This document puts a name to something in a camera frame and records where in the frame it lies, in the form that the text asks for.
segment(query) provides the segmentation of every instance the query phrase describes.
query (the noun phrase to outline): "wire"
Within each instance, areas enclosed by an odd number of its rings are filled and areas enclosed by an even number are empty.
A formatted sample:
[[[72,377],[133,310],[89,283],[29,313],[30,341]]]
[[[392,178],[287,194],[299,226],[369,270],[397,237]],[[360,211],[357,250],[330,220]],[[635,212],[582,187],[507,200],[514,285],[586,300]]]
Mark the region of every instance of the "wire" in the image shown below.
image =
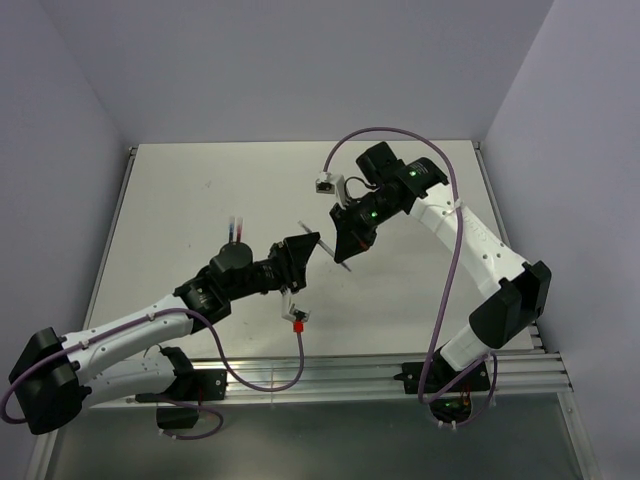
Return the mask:
[[[2,398],[0,399],[0,418],[2,418],[2,420],[4,420],[6,423],[12,424],[12,425],[18,425],[18,424],[22,424],[22,423],[26,423],[26,419],[25,418],[14,418],[12,416],[10,416],[7,413],[7,404],[9,403],[9,399],[11,398],[11,395],[13,395],[15,393],[15,391],[18,389],[18,387],[27,379],[29,378],[31,375],[33,375],[35,372],[37,372],[38,370],[40,370],[42,367],[50,364],[51,362],[54,362],[55,360],[64,357],[66,355],[69,355],[71,353],[77,352],[78,350],[87,348],[89,345],[93,345],[94,343],[97,343],[101,340],[104,340],[106,338],[110,338],[120,332],[129,330],[133,327],[136,327],[138,325],[141,325],[143,323],[149,322],[153,319],[159,318],[159,317],[163,317],[166,315],[171,315],[173,313],[182,313],[187,315],[188,317],[198,320],[199,322],[203,323],[205,325],[205,327],[211,332],[211,334],[213,335],[213,338],[215,340],[216,346],[218,348],[218,351],[220,353],[220,359],[222,361],[222,363],[224,364],[224,366],[227,368],[227,370],[229,371],[229,373],[231,374],[231,376],[233,376],[238,382],[240,382],[241,384],[243,384],[244,386],[251,388],[253,390],[257,390],[259,392],[267,392],[267,393],[273,393],[273,392],[281,392],[283,390],[286,390],[288,388],[293,387],[298,380],[300,380],[300,377],[302,376],[302,372],[304,371],[304,348],[303,348],[303,344],[302,344],[302,336],[300,333],[297,333],[297,339],[298,339],[298,349],[299,349],[299,354],[300,354],[300,363],[298,366],[298,371],[295,375],[295,377],[293,378],[293,380],[291,380],[289,383],[287,383],[286,385],[282,385],[280,387],[273,387],[273,388],[267,388],[267,387],[261,387],[258,385],[254,385],[246,380],[244,380],[243,378],[241,378],[232,368],[231,365],[229,365],[229,361],[227,360],[224,351],[222,350],[222,342],[220,341],[220,337],[218,336],[218,333],[216,332],[215,328],[213,327],[213,325],[211,324],[211,322],[209,322],[209,320],[206,319],[206,317],[204,317],[203,315],[201,315],[200,313],[194,311],[194,310],[189,310],[187,308],[168,308],[165,310],[160,310],[158,312],[154,312],[153,317],[150,317],[149,315],[145,315],[143,317],[140,318],[136,318],[135,320],[131,320],[129,322],[123,323],[122,325],[119,325],[117,327],[112,328],[111,330],[107,330],[106,332],[100,333],[98,335],[95,335],[93,337],[90,337],[89,339],[83,341],[83,342],[79,342],[75,345],[72,345],[68,348],[65,348],[63,350],[60,350],[52,355],[49,355],[48,357],[43,358],[42,360],[40,360],[39,362],[35,363],[34,365],[32,365],[31,367],[29,367],[27,370],[25,370],[21,375],[18,376],[18,378],[16,378],[14,380],[14,382],[9,386],[9,388],[7,389],[7,391],[4,393],[4,395],[2,396]],[[222,428],[222,424],[224,422],[224,417],[222,416],[222,414],[211,407],[205,407],[205,406],[201,406],[201,405],[194,405],[191,403],[186,403],[186,402],[178,402],[175,400],[171,400],[168,398],[165,398],[161,395],[159,395],[157,397],[158,401],[161,402],[166,402],[166,403],[170,403],[172,405],[176,405],[179,407],[183,407],[183,408],[192,408],[194,410],[198,410],[198,411],[204,411],[204,412],[208,412],[211,413],[213,415],[215,415],[216,417],[218,417],[218,419],[220,420],[219,424],[212,430],[200,434],[200,435],[193,435],[193,436],[189,436],[189,435],[176,435],[173,434],[172,432],[166,432],[163,431],[164,434],[166,434],[167,436],[170,436],[171,438],[175,438],[178,440],[199,440],[201,438],[206,438],[206,437],[210,437],[211,435],[214,435],[215,433],[217,433],[220,428]]]
[[[235,232],[236,229],[236,217],[234,217],[233,215],[229,217],[229,225],[227,227],[228,230],[228,234],[229,234],[229,242],[228,243],[233,243],[233,234]]]
[[[242,217],[238,217],[238,221],[236,223],[236,242],[240,243],[242,240]]]
[[[451,163],[451,160],[449,160],[449,157],[447,156],[447,154],[444,153],[444,151],[440,147],[438,147],[435,143],[433,143],[431,140],[428,140],[425,137],[418,135],[417,133],[410,132],[409,130],[403,130],[401,128],[369,127],[369,128],[356,130],[355,132],[350,133],[349,135],[345,136],[340,141],[338,141],[338,143],[336,143],[334,147],[331,149],[331,151],[329,152],[329,155],[327,156],[327,159],[325,160],[323,171],[325,172],[329,171],[331,160],[333,160],[333,157],[335,156],[336,152],[345,142],[363,133],[371,133],[371,132],[389,132],[389,133],[398,133],[400,135],[405,135],[407,137],[411,137],[415,140],[418,140],[424,143],[425,145],[430,147],[433,151],[435,151],[440,156],[440,158],[446,165],[447,170],[449,171],[449,181],[451,182],[451,193],[453,196],[454,205],[458,202],[460,198],[460,195],[458,193],[458,179],[456,178],[456,174],[453,169],[453,164]],[[444,315],[447,310],[449,296],[451,295],[451,287],[453,286],[453,279],[456,274],[456,269],[458,268],[458,262],[460,260],[460,251],[462,249],[462,236],[463,236],[464,222],[462,220],[461,209],[456,208],[455,214],[456,214],[456,221],[457,221],[458,228],[456,229],[456,240],[453,248],[453,255],[451,257],[451,264],[449,265],[449,272],[447,274],[447,279],[444,284],[442,298],[440,300],[440,306],[438,307],[438,315],[436,316],[436,323],[433,327],[433,333],[431,335],[429,349],[427,350],[427,355],[424,360],[424,364],[422,366],[422,371],[420,373],[420,381],[418,382],[418,401],[423,405],[428,405],[429,403],[436,400],[437,398],[440,398],[444,393],[447,392],[447,390],[449,390],[453,385],[455,385],[455,383],[457,383],[462,377],[464,377],[467,373],[473,370],[473,368],[477,367],[481,362],[483,362],[486,359],[486,356],[477,359],[475,362],[473,362],[471,365],[465,368],[454,380],[452,380],[445,387],[443,387],[438,393],[430,396],[428,399],[425,399],[424,387],[427,382],[427,377],[429,376],[431,363],[433,362],[433,355],[435,353],[436,345],[438,343],[438,338],[440,336],[440,330],[442,329],[442,323],[444,322]],[[495,393],[495,387],[496,387],[495,380],[497,379],[498,361],[497,361],[497,357],[493,352],[491,353],[491,355],[494,358],[494,369],[493,369],[494,382],[493,382],[493,385],[491,386],[491,389],[489,390],[489,395],[487,396],[487,402],[485,402],[485,405],[483,405],[483,407],[481,408],[480,413],[485,410],[486,405],[489,402],[491,402],[491,399],[493,398],[493,395]],[[457,424],[457,426],[466,425],[470,423],[472,420],[474,420],[475,418],[477,418],[477,415],[472,415],[471,417],[469,417],[468,420],[460,424]]]
[[[160,351],[162,351],[162,345],[160,345],[159,343],[156,343],[155,345],[151,345],[150,347],[147,347],[147,349],[142,354],[142,358],[145,358],[147,356],[147,353],[149,353],[149,350],[151,350],[151,348],[153,348],[154,346],[158,347]]]
[[[373,185],[369,185],[367,182],[365,182],[362,178],[360,177],[348,177],[347,179],[345,179],[344,181],[344,193],[347,197],[347,200],[353,200],[353,197],[351,196],[351,194],[349,193],[349,189],[347,188],[347,183],[349,183],[349,180],[357,180],[360,183],[362,183],[362,185],[364,185],[365,188],[369,189],[369,190],[375,190],[376,187]]]

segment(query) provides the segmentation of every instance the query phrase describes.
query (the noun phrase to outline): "white table surface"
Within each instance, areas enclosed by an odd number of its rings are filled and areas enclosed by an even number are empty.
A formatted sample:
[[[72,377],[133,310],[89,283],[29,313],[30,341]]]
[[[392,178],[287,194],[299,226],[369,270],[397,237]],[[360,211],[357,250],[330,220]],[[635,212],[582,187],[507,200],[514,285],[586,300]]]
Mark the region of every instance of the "white table surface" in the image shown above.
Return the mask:
[[[331,171],[358,174],[355,159],[376,142],[344,145]],[[389,142],[411,162],[439,157],[419,142]],[[498,234],[470,141],[437,142],[449,155],[460,196]],[[318,195],[314,180],[333,142],[141,145],[132,168],[90,326],[152,304],[193,277],[227,241],[230,215],[244,217],[243,241],[254,259],[271,244],[304,233],[303,220],[331,246],[334,198]],[[350,183],[354,194],[361,190]],[[424,352],[435,321],[451,253],[404,214],[378,229],[373,248],[347,261],[348,273],[317,248],[307,269],[308,287],[295,296],[311,308],[304,341],[308,355]],[[460,328],[482,297],[467,272],[456,275],[442,344]],[[232,303],[216,325],[230,357],[266,358],[297,353],[291,324],[280,318],[280,295],[254,295]],[[168,342],[190,357],[217,358],[206,331]],[[527,331],[505,347],[531,349]]]

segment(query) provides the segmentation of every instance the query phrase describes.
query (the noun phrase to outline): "cable clip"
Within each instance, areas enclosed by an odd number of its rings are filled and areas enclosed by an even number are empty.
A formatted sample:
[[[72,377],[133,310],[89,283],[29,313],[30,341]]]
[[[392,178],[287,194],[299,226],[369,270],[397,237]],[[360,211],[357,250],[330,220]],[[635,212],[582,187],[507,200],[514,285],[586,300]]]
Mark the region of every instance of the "cable clip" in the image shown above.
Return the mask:
[[[433,230],[433,233],[438,233],[438,230],[440,230],[440,227],[442,226],[444,221],[447,219],[447,217],[462,207],[464,207],[464,202],[462,201],[461,198],[458,198],[458,200],[455,201],[455,203],[453,204],[453,207],[450,210],[448,211],[445,210],[442,212],[442,218],[440,219],[440,222],[438,222],[438,225],[436,226],[436,228]]]

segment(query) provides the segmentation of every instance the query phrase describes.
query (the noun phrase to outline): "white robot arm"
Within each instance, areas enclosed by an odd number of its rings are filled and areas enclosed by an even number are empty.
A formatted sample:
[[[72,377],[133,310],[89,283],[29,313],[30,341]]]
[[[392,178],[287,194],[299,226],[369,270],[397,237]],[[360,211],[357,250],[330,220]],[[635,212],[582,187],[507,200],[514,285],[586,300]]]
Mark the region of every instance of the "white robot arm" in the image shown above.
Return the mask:
[[[255,293],[279,291],[282,317],[301,331],[309,313],[292,294],[306,287],[306,266],[320,235],[308,233],[275,243],[267,259],[253,261],[244,243],[223,246],[209,265],[172,295],[101,327],[57,336],[52,328],[34,334],[9,375],[24,419],[2,415],[9,423],[28,423],[34,434],[65,425],[83,409],[134,394],[192,390],[194,370],[179,348],[161,348],[150,358],[129,359],[153,345],[200,331],[187,312],[214,324],[231,313],[231,302]]]
[[[446,175],[429,159],[408,165],[385,142],[369,148],[356,163],[371,190],[359,199],[345,192],[342,175],[322,172],[316,192],[334,194],[330,215],[336,226],[334,260],[369,250],[378,225],[404,211],[454,250],[456,209],[464,228],[459,262],[471,274],[485,302],[469,323],[437,352],[453,372],[461,372],[491,350],[503,347],[544,309],[551,272],[543,262],[530,265],[512,251],[464,204],[454,203]]]

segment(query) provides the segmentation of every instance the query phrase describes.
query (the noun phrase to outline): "white wall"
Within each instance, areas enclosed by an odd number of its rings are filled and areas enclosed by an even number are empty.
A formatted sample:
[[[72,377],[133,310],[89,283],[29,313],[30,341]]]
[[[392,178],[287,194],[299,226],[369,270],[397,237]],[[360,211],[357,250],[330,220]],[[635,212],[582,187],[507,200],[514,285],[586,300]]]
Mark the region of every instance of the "white wall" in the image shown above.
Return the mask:
[[[556,0],[484,144],[606,478],[640,471],[640,3]]]
[[[41,0],[132,143],[484,138],[552,0]]]
[[[126,149],[35,1],[0,2],[0,64],[4,389],[34,332],[81,327]],[[0,423],[0,477],[23,477],[33,443],[24,425]]]

